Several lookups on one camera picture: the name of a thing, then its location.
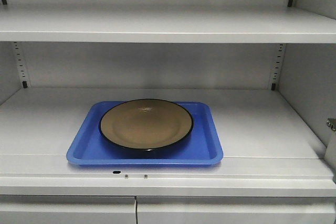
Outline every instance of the cabinet door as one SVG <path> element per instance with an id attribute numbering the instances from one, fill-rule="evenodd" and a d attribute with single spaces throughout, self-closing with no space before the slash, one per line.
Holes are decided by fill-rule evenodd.
<path id="1" fill-rule="evenodd" d="M 1 224 L 135 224 L 133 197 L 2 197 Z"/>
<path id="2" fill-rule="evenodd" d="M 138 224 L 333 224 L 335 204 L 281 204 L 270 202 L 199 202 L 138 199 Z"/>

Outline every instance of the ceramic plate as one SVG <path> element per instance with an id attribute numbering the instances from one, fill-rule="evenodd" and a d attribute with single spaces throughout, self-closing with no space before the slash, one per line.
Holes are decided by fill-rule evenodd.
<path id="1" fill-rule="evenodd" d="M 180 105 L 158 99 L 122 103 L 100 121 L 101 133 L 123 147 L 152 150 L 178 142 L 193 127 L 189 112 Z"/>

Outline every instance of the plastic tray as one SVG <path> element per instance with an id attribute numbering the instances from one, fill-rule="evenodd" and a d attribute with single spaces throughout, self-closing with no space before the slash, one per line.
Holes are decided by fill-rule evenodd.
<path id="1" fill-rule="evenodd" d="M 67 152 L 70 163 L 86 166 L 210 166 L 223 158 L 211 112 L 206 104 L 176 102 L 193 117 L 194 127 L 190 135 L 163 148 L 138 151 L 111 143 L 99 131 L 101 117 L 120 103 L 99 102 L 92 106 Z"/>

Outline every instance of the metal shelf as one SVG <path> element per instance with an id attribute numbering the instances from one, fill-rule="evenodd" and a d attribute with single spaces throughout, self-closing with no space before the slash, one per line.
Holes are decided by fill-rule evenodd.
<path id="1" fill-rule="evenodd" d="M 336 20 L 296 8 L 8 5 L 0 41 L 335 43 Z"/>
<path id="2" fill-rule="evenodd" d="M 188 169 L 68 164 L 66 151 L 94 103 L 145 97 L 208 104 L 221 163 Z M 320 159 L 325 146 L 278 92 L 29 88 L 0 111 L 0 194 L 336 197 L 333 173 Z"/>

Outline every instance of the white cabinet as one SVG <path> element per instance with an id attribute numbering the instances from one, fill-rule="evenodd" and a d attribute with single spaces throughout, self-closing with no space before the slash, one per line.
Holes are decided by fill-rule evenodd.
<path id="1" fill-rule="evenodd" d="M 334 0 L 1 0 L 0 222 L 332 224 L 335 19 Z M 224 159 L 67 162 L 93 104 L 140 98 L 209 105 Z"/>
<path id="2" fill-rule="evenodd" d="M 0 197 L 3 224 L 136 224 L 134 197 Z"/>

